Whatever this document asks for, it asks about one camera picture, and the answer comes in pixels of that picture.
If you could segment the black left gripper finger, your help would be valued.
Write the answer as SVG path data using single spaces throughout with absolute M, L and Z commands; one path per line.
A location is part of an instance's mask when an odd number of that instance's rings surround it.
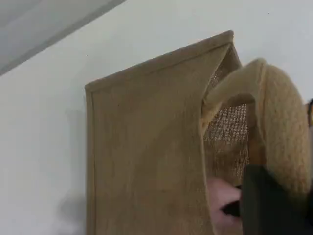
M 311 235 L 313 191 L 298 208 L 263 167 L 249 165 L 244 169 L 241 220 L 245 235 Z

